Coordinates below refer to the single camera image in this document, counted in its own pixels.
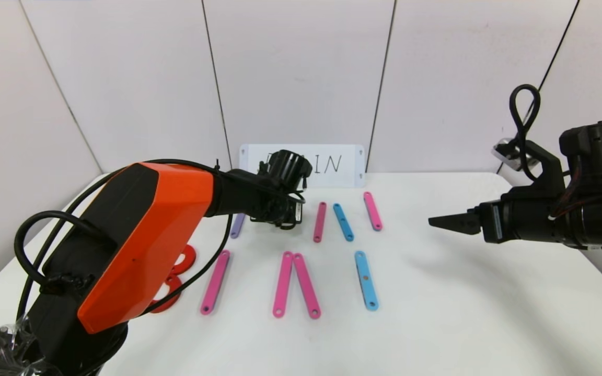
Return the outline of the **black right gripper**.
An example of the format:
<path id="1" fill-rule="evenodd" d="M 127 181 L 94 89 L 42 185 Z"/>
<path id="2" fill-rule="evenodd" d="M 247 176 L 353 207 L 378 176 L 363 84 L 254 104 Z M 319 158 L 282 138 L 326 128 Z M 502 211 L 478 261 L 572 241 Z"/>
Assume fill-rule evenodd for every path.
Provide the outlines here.
<path id="1" fill-rule="evenodd" d="M 511 240 L 568 244 L 569 231 L 564 221 L 549 219 L 555 197 L 542 194 L 504 194 L 499 200 L 480 203 L 474 212 L 430 217 L 433 228 L 476 235 L 483 233 L 488 243 Z"/>

